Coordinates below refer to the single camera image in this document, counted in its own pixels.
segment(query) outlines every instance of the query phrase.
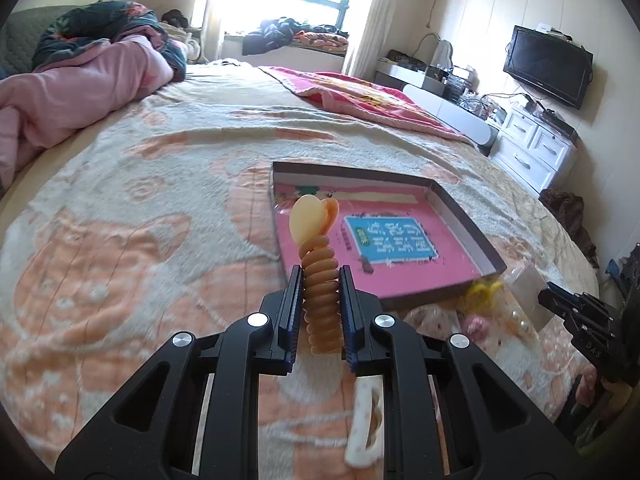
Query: curtain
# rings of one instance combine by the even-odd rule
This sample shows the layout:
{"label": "curtain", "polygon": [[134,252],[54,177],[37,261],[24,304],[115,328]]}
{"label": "curtain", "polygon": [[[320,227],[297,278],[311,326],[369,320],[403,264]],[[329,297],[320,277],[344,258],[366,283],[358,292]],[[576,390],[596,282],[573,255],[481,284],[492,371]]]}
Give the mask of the curtain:
{"label": "curtain", "polygon": [[349,36],[342,73],[372,80],[396,10],[396,0],[352,0],[352,3],[353,19],[350,22],[355,27]]}
{"label": "curtain", "polygon": [[204,9],[204,20],[200,33],[199,62],[209,62],[222,56],[222,44],[225,41],[225,30],[222,24],[225,0],[207,0]]}

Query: black flat screen tv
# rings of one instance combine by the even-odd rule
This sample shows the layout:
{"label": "black flat screen tv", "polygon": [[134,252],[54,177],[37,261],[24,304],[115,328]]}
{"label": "black flat screen tv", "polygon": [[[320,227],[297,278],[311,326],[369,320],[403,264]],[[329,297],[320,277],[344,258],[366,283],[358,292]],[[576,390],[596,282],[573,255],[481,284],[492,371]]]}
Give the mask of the black flat screen tv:
{"label": "black flat screen tv", "polygon": [[504,71],[573,108],[582,106],[593,54],[530,28],[514,27]]}

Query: pink blanket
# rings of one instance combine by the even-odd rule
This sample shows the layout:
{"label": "pink blanket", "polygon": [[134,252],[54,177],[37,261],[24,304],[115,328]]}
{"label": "pink blanket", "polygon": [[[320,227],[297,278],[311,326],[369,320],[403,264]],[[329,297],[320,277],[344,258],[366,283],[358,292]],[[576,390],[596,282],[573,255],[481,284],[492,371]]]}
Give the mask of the pink blanket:
{"label": "pink blanket", "polygon": [[43,72],[0,81],[0,184],[7,190],[35,155],[133,99],[171,81],[174,71],[144,36],[105,40]]}
{"label": "pink blanket", "polygon": [[308,97],[327,111],[469,142],[464,135],[441,123],[399,90],[332,72],[298,72],[280,66],[259,68],[295,95]]}

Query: brown towel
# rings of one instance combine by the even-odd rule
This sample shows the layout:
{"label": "brown towel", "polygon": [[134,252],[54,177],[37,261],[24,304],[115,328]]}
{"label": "brown towel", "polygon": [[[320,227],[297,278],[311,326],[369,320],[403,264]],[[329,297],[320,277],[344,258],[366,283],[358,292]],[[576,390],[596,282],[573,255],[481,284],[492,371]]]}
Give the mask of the brown towel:
{"label": "brown towel", "polygon": [[560,225],[565,228],[569,238],[582,251],[591,267],[599,269],[596,246],[591,241],[587,229],[582,225],[582,220],[584,219],[584,200],[582,197],[568,191],[543,189],[539,200],[560,222]]}

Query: bed sheet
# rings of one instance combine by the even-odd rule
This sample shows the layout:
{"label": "bed sheet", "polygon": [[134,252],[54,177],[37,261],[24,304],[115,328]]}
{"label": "bed sheet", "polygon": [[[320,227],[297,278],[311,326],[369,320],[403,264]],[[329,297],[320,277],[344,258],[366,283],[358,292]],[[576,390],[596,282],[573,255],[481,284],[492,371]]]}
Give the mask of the bed sheet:
{"label": "bed sheet", "polygon": [[[317,110],[253,68],[190,67],[45,153],[0,204],[0,401],[47,465],[171,334],[224,330],[284,284],[275,159],[434,178],[510,267],[598,293],[556,220],[472,147]],[[432,314],[410,321],[429,331]],[[353,377],[300,345],[293,374],[260,381],[260,477],[374,478],[342,460]],[[586,363],[557,318],[485,351],[550,418]]]}

